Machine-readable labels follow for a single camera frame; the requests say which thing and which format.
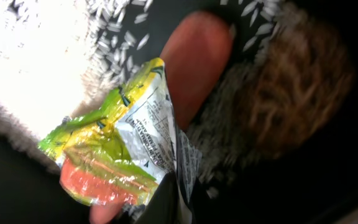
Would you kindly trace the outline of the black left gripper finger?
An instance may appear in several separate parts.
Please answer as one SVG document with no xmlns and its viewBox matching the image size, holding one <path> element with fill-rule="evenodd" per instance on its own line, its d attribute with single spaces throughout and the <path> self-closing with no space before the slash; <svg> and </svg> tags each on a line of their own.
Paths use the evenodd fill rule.
<svg viewBox="0 0 358 224">
<path fill-rule="evenodd" d="M 193 214 L 174 173 L 167 174 L 135 224 L 192 224 Z"/>
</svg>

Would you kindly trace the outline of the yellow green snack wrapper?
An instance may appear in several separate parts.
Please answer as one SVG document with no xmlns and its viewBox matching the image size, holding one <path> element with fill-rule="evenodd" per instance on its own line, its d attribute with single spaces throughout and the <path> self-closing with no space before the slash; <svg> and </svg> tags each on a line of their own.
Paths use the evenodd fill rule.
<svg viewBox="0 0 358 224">
<path fill-rule="evenodd" d="M 177 126 L 160 58 L 111 90 L 99 109 L 57 126 L 39 149 L 85 205 L 147 205 L 167 174 L 188 203 L 202 157 Z"/>
</svg>

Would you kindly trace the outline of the orange carrot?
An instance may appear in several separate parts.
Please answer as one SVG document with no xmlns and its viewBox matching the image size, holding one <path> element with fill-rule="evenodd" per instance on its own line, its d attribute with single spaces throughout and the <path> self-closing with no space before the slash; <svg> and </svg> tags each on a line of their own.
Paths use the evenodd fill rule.
<svg viewBox="0 0 358 224">
<path fill-rule="evenodd" d="M 207 11 L 186 16 L 173 31 L 160 58 L 177 126 L 186 130 L 222 75 L 233 37 L 220 17 Z"/>
</svg>

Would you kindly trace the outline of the brown food scrap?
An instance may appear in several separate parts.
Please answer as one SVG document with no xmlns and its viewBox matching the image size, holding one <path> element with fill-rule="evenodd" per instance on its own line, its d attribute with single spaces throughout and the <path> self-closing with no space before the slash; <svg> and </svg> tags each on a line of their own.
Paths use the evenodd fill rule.
<svg viewBox="0 0 358 224">
<path fill-rule="evenodd" d="M 334 116 L 355 77 L 337 29 L 305 12 L 287 14 L 264 64 L 237 93 L 237 120 L 254 149 L 281 156 Z"/>
</svg>

